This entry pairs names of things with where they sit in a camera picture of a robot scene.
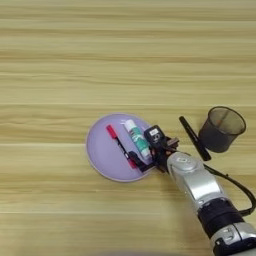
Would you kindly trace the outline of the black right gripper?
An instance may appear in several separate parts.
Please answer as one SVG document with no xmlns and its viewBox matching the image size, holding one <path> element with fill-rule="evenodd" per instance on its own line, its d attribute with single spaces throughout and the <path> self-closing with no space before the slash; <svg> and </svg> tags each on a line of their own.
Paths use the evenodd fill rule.
<svg viewBox="0 0 256 256">
<path fill-rule="evenodd" d="M 142 173 L 154 168 L 155 166 L 162 172 L 168 172 L 167 160 L 177 151 L 178 144 L 178 138 L 161 138 L 152 146 L 151 153 L 154 163 L 150 164 L 144 163 L 134 151 L 130 151 L 128 155 Z"/>
</svg>

